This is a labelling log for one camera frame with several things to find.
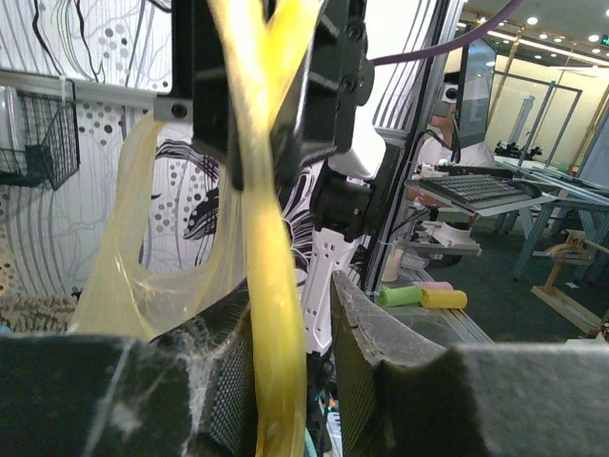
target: monitor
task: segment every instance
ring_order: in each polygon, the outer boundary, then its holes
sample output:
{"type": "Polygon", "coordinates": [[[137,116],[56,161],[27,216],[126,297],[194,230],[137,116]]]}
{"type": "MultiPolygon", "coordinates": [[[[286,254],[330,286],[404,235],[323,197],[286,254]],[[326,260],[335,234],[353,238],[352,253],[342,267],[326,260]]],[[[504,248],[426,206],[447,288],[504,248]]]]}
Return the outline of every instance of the monitor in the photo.
{"type": "Polygon", "coordinates": [[[457,111],[461,148],[486,138],[497,53],[484,39],[463,48],[457,111]]]}

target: wire basket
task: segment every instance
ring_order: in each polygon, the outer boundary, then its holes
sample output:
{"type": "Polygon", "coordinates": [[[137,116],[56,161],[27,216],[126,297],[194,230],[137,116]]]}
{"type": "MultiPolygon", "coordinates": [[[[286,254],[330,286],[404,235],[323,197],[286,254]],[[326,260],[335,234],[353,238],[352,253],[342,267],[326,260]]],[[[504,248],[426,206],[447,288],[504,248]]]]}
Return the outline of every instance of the wire basket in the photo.
{"type": "Polygon", "coordinates": [[[58,190],[80,166],[75,103],[13,93],[18,103],[0,111],[0,146],[12,146],[0,147],[0,185],[58,190]]]}

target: patterned wall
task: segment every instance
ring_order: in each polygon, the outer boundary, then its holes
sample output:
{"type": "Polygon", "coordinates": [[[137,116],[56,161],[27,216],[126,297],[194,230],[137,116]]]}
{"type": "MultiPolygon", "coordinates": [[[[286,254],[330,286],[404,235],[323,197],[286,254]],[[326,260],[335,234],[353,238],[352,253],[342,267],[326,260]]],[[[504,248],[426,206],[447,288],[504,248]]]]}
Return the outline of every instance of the patterned wall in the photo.
{"type": "MultiPolygon", "coordinates": [[[[370,57],[422,46],[436,0],[415,3],[370,2],[370,57]],[[381,34],[383,24],[398,17],[394,32],[381,34]]],[[[169,90],[169,11],[168,0],[3,0],[0,67],[169,90]]],[[[395,127],[404,119],[418,68],[403,64],[378,71],[370,102],[383,115],[377,125],[395,127]]],[[[50,295],[84,286],[112,208],[120,147],[143,114],[79,102],[79,172],[57,191],[0,187],[0,292],[50,295]]],[[[159,272],[203,263],[213,243],[218,168],[194,154],[188,138],[183,125],[169,125],[159,137],[141,252],[142,264],[159,272]]],[[[316,169],[306,169],[298,186],[280,195],[300,284],[311,253],[308,197],[316,175],[316,169]]],[[[360,250],[355,262],[362,256],[360,250]]]]}

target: pink foam roll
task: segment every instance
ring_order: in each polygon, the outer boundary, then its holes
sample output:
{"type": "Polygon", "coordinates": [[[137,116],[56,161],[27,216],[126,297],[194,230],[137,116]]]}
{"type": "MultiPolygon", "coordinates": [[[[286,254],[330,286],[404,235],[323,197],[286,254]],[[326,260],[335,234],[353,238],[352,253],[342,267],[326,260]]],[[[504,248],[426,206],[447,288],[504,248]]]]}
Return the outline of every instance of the pink foam roll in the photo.
{"type": "Polygon", "coordinates": [[[422,283],[416,282],[412,283],[413,286],[418,286],[420,288],[430,288],[432,290],[454,290],[453,285],[450,283],[422,283]]]}

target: keyboard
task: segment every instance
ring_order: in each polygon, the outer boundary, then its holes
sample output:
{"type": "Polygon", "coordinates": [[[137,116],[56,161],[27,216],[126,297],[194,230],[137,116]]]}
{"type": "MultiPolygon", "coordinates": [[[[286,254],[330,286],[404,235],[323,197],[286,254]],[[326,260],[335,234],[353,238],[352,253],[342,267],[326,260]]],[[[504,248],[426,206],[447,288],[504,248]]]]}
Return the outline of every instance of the keyboard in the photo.
{"type": "Polygon", "coordinates": [[[474,211],[531,200],[523,191],[485,174],[423,178],[420,187],[474,211]]]}

